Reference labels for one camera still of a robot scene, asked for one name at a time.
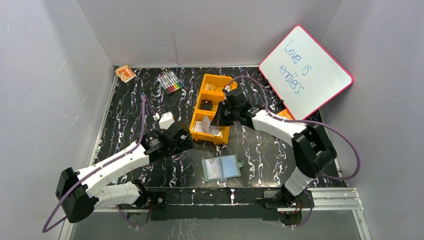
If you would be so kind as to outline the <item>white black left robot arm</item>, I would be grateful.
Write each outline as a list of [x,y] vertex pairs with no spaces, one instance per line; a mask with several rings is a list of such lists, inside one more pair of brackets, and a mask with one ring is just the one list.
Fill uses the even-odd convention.
[[55,195],[70,223],[80,222],[94,210],[106,207],[149,207],[157,203],[159,194],[151,193],[140,180],[111,183],[137,168],[192,148],[189,128],[180,121],[171,123],[167,129],[148,131],[128,147],[94,165],[63,170]]

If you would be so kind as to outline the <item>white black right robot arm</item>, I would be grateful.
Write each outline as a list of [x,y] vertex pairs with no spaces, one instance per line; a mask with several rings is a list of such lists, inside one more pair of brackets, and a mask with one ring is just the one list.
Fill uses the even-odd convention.
[[224,100],[218,103],[211,125],[229,127],[235,122],[252,130],[264,132],[290,144],[296,167],[281,186],[281,201],[295,207],[307,186],[337,157],[325,129],[319,123],[292,123],[252,106],[241,89],[223,90]]

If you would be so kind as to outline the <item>mint green card holder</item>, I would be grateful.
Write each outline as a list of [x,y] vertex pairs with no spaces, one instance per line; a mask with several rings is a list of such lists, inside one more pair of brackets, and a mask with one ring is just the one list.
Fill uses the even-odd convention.
[[[205,166],[205,161],[209,159],[219,159],[221,170],[222,170],[222,177],[214,180],[209,180],[207,177],[207,171]],[[203,169],[203,175],[204,175],[204,181],[214,182],[214,181],[221,181],[226,179],[232,179],[232,178],[238,178],[241,176],[241,168],[244,166],[244,161],[238,161],[237,156],[235,154],[231,155],[225,155],[220,157],[214,157],[214,158],[208,158],[208,159],[202,159],[201,160],[202,169]]]

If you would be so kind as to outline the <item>orange three-compartment bin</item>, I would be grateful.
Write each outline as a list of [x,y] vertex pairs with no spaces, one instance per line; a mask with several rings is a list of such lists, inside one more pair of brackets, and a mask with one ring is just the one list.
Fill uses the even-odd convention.
[[195,141],[212,142],[215,145],[228,143],[229,126],[217,127],[211,133],[206,133],[201,127],[201,121],[204,118],[210,121],[214,118],[219,103],[225,98],[223,92],[225,87],[229,87],[230,90],[237,88],[236,82],[230,83],[232,80],[233,78],[230,76],[204,74],[189,127],[191,137]]

